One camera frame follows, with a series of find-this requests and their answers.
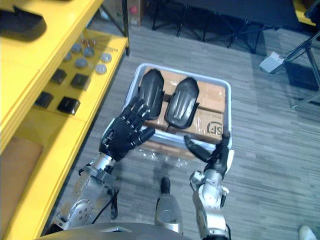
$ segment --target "plastic bin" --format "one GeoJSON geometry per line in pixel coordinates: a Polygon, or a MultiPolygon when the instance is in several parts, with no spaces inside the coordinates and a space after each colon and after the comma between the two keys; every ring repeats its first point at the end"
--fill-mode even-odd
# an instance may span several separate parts
{"type": "MultiPolygon", "coordinates": [[[[228,148],[230,149],[232,146],[232,127],[231,127],[231,87],[228,82],[214,78],[214,77],[209,77],[209,76],[204,76],[192,72],[187,72],[187,71],[181,71],[181,70],[176,70],[173,68],[165,67],[165,66],[160,66],[160,65],[155,65],[152,63],[142,63],[141,65],[138,66],[138,68],[135,71],[134,77],[132,79],[130,88],[128,90],[126,99],[124,101],[123,108],[125,108],[130,100],[132,99],[133,96],[135,96],[138,93],[138,86],[141,78],[143,77],[145,70],[147,67],[159,69],[159,70],[165,70],[169,72],[174,72],[182,75],[187,75],[189,77],[194,78],[197,81],[201,82],[206,82],[206,83],[212,83],[215,85],[220,85],[225,88],[225,111],[223,114],[223,131],[229,131],[230,132],[230,141],[228,148]]],[[[185,145],[185,141],[183,136],[181,135],[175,135],[172,133],[164,132],[161,130],[156,129],[155,134],[151,137],[150,139],[153,142],[160,143],[160,144],[165,144],[169,146],[174,146],[178,148],[183,148],[187,149],[185,145]]],[[[203,148],[207,149],[208,151],[213,151],[216,149],[216,145],[204,141],[199,141],[199,140],[194,140],[195,143],[199,144],[203,148]]]]}

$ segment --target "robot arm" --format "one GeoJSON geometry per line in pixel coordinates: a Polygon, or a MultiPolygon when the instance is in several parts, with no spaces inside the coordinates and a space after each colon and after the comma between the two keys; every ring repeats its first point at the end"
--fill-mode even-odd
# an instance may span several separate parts
{"type": "Polygon", "coordinates": [[[111,121],[101,137],[98,158],[79,170],[72,195],[61,207],[47,234],[94,223],[110,202],[110,195],[115,199],[112,186],[116,178],[111,175],[114,164],[155,133],[154,128],[141,131],[147,118],[144,100],[134,97],[120,116],[111,121]]]}
{"type": "Polygon", "coordinates": [[[212,154],[184,137],[187,148],[200,160],[207,163],[203,173],[195,171],[190,177],[193,189],[193,203],[196,210],[196,222],[202,240],[230,240],[230,229],[226,224],[221,208],[224,206],[229,190],[221,185],[227,172],[227,162],[232,161],[229,153],[229,135],[223,135],[222,141],[212,154]]]}

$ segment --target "yellow shelf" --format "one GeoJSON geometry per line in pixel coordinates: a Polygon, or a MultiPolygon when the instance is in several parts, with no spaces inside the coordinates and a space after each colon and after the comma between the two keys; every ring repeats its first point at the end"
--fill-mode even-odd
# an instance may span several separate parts
{"type": "Polygon", "coordinates": [[[293,0],[293,5],[295,9],[296,17],[300,23],[308,24],[311,26],[315,26],[316,24],[311,21],[310,18],[305,16],[305,12],[307,11],[305,5],[302,3],[302,0],[293,0]]]}
{"type": "Polygon", "coordinates": [[[73,53],[71,61],[61,63],[59,68],[64,69],[67,74],[62,84],[49,82],[44,88],[45,92],[54,96],[49,107],[32,107],[15,133],[17,137],[43,145],[44,150],[6,230],[6,240],[32,240],[40,236],[128,44],[126,37],[91,30],[85,30],[83,36],[97,39],[97,45],[94,47],[95,56],[87,58],[88,66],[81,70],[74,67],[76,58],[81,57],[82,53],[73,53]],[[112,61],[105,63],[107,72],[99,75],[95,73],[95,65],[102,64],[102,52],[109,52],[112,61]],[[76,72],[90,76],[91,82],[86,91],[70,86],[76,72]],[[80,101],[75,115],[57,110],[63,96],[80,101]]]}
{"type": "Polygon", "coordinates": [[[1,0],[39,13],[46,31],[33,41],[1,37],[1,145],[4,150],[38,95],[103,0],[1,0]]]}

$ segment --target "black table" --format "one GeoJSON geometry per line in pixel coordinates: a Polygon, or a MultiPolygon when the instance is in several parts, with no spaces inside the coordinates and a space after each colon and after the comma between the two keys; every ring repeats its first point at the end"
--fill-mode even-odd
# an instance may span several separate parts
{"type": "Polygon", "coordinates": [[[221,13],[257,24],[300,31],[292,0],[174,0],[211,12],[221,13]]]}
{"type": "MultiPolygon", "coordinates": [[[[280,28],[293,31],[302,30],[302,26],[300,25],[296,16],[292,0],[174,0],[174,2],[184,6],[177,30],[177,37],[180,35],[185,10],[188,7],[204,9],[222,17],[230,16],[243,20],[243,25],[236,29],[234,26],[232,26],[232,24],[228,23],[227,19],[223,19],[233,32],[232,34],[227,35],[227,37],[231,37],[228,48],[232,46],[233,42],[238,38],[239,35],[249,32],[257,32],[256,41],[253,47],[246,42],[252,53],[256,52],[259,35],[263,30],[280,28]],[[248,26],[252,24],[258,25],[259,28],[250,31],[247,30],[248,26]]],[[[152,27],[153,30],[156,29],[155,22],[159,5],[160,0],[158,0],[158,5],[154,16],[152,27]]],[[[201,41],[208,41],[208,39],[206,39],[208,22],[209,17],[203,31],[203,36],[200,39],[201,41]]]]}

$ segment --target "gray round knob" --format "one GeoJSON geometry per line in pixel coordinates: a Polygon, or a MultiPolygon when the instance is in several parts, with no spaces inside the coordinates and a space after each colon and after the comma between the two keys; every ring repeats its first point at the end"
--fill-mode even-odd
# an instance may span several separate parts
{"type": "Polygon", "coordinates": [[[111,57],[110,53],[107,53],[107,52],[102,53],[102,55],[101,55],[102,62],[109,63],[109,62],[111,62],[111,60],[112,60],[112,57],[111,57]]]}
{"type": "Polygon", "coordinates": [[[75,60],[74,64],[77,68],[83,69],[88,65],[88,62],[84,57],[81,57],[75,60]]]}
{"type": "Polygon", "coordinates": [[[95,71],[97,74],[105,74],[107,72],[107,67],[104,64],[97,64],[95,66],[95,71]]]}
{"type": "Polygon", "coordinates": [[[72,59],[71,52],[68,52],[68,53],[65,55],[63,61],[64,61],[64,62],[68,62],[68,61],[70,61],[71,59],[72,59]]]}
{"type": "Polygon", "coordinates": [[[80,53],[82,49],[82,46],[80,43],[75,43],[73,44],[72,48],[71,48],[71,52],[73,53],[80,53]]]}
{"type": "Polygon", "coordinates": [[[88,46],[83,50],[83,54],[85,57],[91,58],[95,55],[95,50],[93,49],[93,47],[88,46]]]}

